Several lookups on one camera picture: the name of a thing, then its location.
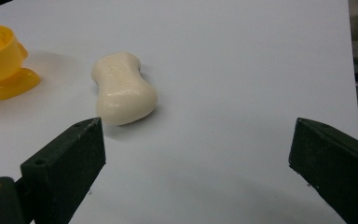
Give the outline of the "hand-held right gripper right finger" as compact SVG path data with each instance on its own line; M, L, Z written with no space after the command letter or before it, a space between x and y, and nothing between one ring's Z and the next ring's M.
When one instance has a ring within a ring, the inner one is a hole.
M299 118L288 161L347 224L358 224L357 139Z

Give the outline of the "yellow plastic soap dish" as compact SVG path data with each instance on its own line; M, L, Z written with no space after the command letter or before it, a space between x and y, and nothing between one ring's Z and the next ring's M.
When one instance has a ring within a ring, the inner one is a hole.
M22 66L27 57L14 32L0 25L0 100L18 96L40 83L36 72Z

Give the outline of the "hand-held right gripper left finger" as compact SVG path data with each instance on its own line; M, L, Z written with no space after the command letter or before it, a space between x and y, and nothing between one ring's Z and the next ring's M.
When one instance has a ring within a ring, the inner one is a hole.
M21 165L36 224L68 224L106 163L99 118L80 121Z

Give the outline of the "cream soap bar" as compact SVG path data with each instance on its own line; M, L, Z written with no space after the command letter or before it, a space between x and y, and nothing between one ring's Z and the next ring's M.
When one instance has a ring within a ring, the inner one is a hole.
M99 88L96 113L104 123L126 125L155 109L157 91L140 68L140 60L128 52L104 56L93 65L91 77Z

